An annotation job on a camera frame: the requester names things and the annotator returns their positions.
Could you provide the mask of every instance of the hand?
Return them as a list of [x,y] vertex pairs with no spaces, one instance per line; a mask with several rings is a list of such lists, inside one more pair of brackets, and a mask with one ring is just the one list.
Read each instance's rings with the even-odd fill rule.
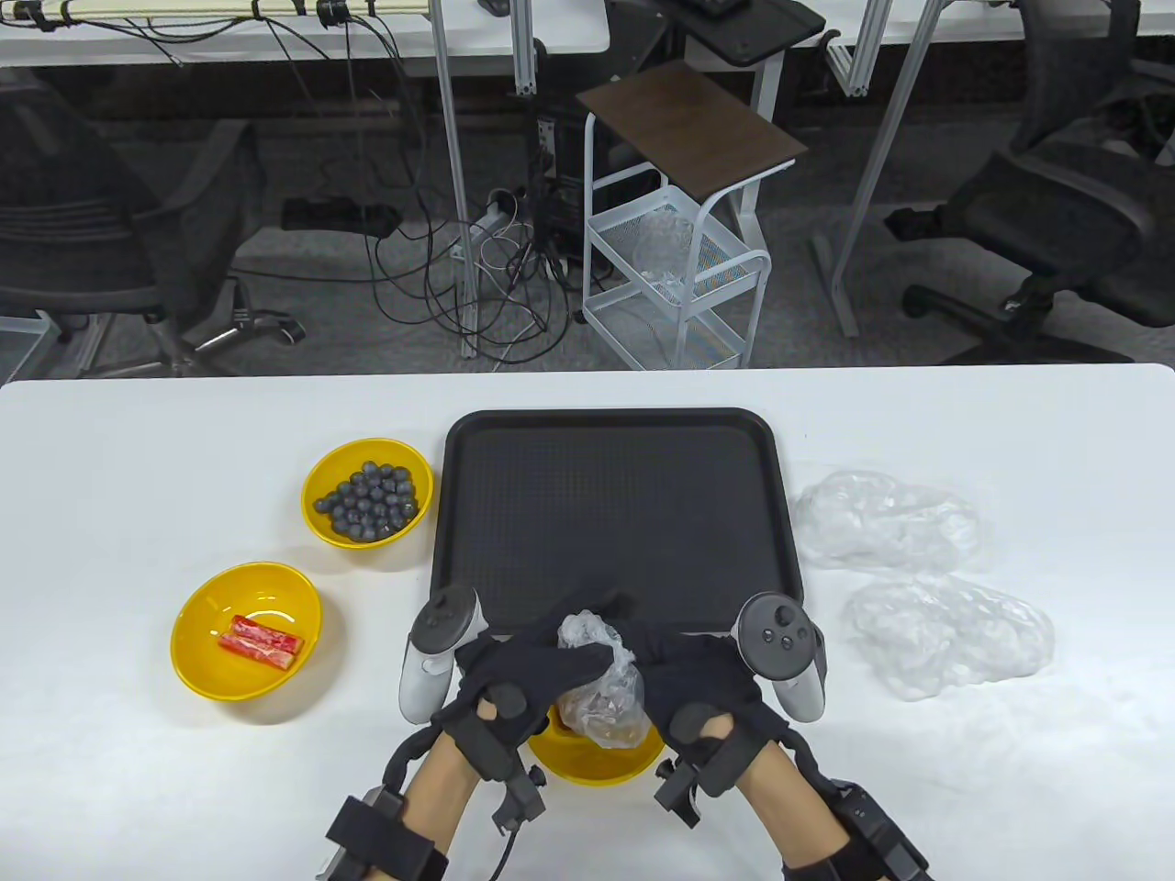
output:
[[[615,603],[615,594],[586,590],[557,603],[540,620],[499,643],[483,633],[457,650],[464,672],[457,697],[434,717],[444,722],[466,709],[494,705],[486,727],[508,747],[518,747],[546,724],[546,713],[564,692],[599,679],[612,664],[612,650],[604,645],[559,648],[559,625],[569,614],[585,608],[599,612]],[[515,700],[496,700],[513,686]]]
[[[666,745],[686,761],[705,764],[734,722],[752,731],[771,731],[779,724],[733,639],[685,637],[639,621],[609,623],[637,657],[645,713]],[[673,719],[691,704],[713,712],[701,726],[700,739],[685,742],[674,735]]]

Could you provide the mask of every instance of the crumpled plastic bag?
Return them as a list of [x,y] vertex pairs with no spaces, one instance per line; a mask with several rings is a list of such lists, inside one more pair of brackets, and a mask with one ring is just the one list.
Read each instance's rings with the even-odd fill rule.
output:
[[952,576],[874,581],[850,597],[845,619],[874,672],[902,700],[1029,677],[1053,660],[1048,616]]
[[632,262],[640,276],[652,285],[659,284],[673,303],[680,303],[686,294],[685,263],[692,238],[693,224],[670,208],[650,211],[637,227]]
[[557,702],[563,724],[605,749],[632,749],[649,735],[645,687],[620,634],[595,612],[569,614],[559,625],[559,648],[599,643],[612,647],[612,666],[595,682],[572,688]]
[[952,572],[980,544],[969,503],[877,471],[828,476],[804,490],[794,515],[797,546],[824,569]]

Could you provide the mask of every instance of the black glove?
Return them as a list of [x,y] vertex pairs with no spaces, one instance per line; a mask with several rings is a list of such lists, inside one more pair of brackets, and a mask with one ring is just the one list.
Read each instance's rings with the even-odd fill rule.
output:
[[506,641],[483,633],[462,646],[457,650],[457,665],[464,672],[461,688],[434,721],[444,725],[466,711],[476,712],[485,698],[498,712],[486,727],[504,746],[517,748],[545,727],[546,713],[559,695],[599,679],[612,664],[612,650],[605,645],[559,648],[563,619],[584,610],[602,612],[615,603],[611,591],[579,591]]
[[721,742],[699,738],[710,718],[730,713],[745,733],[772,739],[786,721],[763,701],[754,674],[730,637],[685,637],[639,621],[609,621],[636,655],[645,713],[665,744],[692,765],[704,765]]

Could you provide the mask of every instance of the white metal cart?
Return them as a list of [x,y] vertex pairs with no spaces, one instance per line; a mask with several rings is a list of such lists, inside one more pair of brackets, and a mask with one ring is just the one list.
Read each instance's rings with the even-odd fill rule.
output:
[[[623,94],[619,101],[593,100],[606,92]],[[747,366],[771,255],[746,244],[714,217],[713,210],[724,197],[737,199],[744,188],[794,164],[804,147],[685,65],[654,68],[580,97],[593,110],[584,128],[584,318],[636,370]],[[597,180],[598,115],[650,161]],[[659,126],[658,116],[662,121],[674,117],[687,130],[674,133],[672,125]],[[707,141],[730,153],[720,133],[745,133],[747,128],[753,129],[750,140],[759,141],[756,148],[741,154],[734,150],[730,162],[724,155],[716,161]],[[683,149],[678,137],[690,137],[689,147]],[[761,170],[747,173],[756,167]],[[673,168],[689,186],[678,186]],[[660,175],[657,190],[595,213],[597,193],[650,172]],[[687,189],[701,196],[700,203]],[[659,211],[684,217],[691,228],[684,265],[673,274],[682,283],[666,283],[664,274],[658,278],[650,267],[642,265],[642,227]],[[592,294],[593,248],[619,270],[624,283]],[[752,294],[753,301],[745,336],[740,336],[714,309],[744,294]]]

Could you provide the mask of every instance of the black tray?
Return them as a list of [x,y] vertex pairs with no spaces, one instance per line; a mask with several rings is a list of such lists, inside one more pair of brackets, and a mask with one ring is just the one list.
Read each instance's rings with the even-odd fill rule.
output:
[[747,410],[501,410],[449,431],[432,590],[477,590],[511,633],[589,581],[633,617],[727,631],[744,600],[803,601],[776,441]]

